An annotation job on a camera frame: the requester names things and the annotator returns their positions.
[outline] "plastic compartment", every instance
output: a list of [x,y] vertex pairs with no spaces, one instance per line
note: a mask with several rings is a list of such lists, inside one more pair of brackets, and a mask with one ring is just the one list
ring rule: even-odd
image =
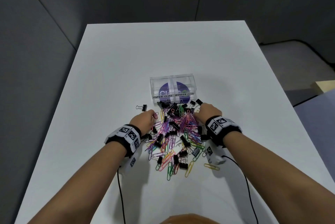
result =
[[188,103],[197,99],[193,74],[150,78],[151,97],[155,105],[159,101]]

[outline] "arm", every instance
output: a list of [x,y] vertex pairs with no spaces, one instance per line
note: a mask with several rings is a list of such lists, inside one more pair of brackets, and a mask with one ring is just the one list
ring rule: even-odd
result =
[[[153,110],[135,116],[130,124],[149,131],[157,115]],[[94,154],[31,219],[29,224],[90,223],[127,151],[110,142]]]
[[[215,115],[222,112],[204,103],[195,117],[205,124]],[[223,143],[279,223],[334,222],[335,195],[319,183],[242,133],[228,133]]]

